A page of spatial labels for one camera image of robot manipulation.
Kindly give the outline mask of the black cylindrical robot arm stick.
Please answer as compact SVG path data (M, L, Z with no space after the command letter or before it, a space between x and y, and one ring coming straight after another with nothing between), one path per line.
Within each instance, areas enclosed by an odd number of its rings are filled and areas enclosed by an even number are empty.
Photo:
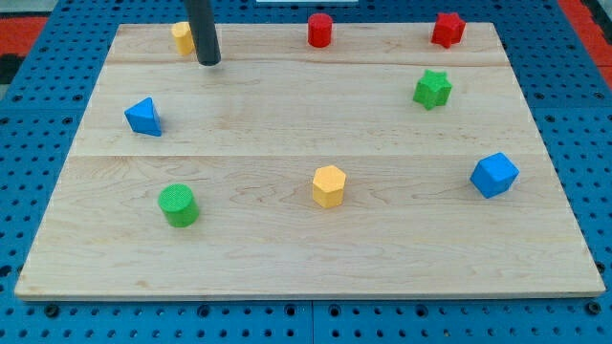
M221 61L220 46L209 0L185 0L185 7L198 62L214 66Z

